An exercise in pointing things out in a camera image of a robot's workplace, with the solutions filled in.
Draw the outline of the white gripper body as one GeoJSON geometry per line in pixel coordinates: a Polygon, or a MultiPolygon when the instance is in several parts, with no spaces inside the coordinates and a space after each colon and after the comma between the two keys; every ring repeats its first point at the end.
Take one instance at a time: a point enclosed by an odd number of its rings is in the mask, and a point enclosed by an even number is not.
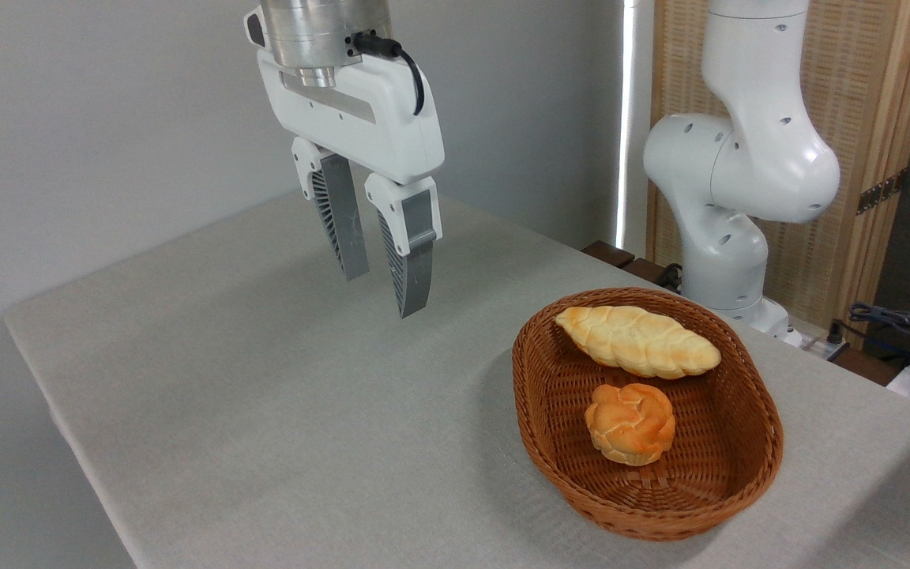
{"type": "Polygon", "coordinates": [[[427,79],[399,55],[358,46],[393,35],[385,6],[259,6],[243,18],[278,122],[395,183],[444,162],[427,79]]]}

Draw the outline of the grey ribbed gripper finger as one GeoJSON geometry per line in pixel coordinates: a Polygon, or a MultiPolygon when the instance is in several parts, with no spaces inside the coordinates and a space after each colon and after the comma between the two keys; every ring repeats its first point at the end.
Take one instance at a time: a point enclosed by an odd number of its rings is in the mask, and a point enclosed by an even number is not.
{"type": "Polygon", "coordinates": [[[432,282],[434,241],[443,236],[436,183],[428,176],[400,185],[377,173],[365,182],[375,206],[400,317],[426,306],[432,282]]]}
{"type": "Polygon", "coordinates": [[[297,137],[291,151],[303,197],[312,201],[347,281],[368,273],[368,259],[349,161],[297,137]]]}

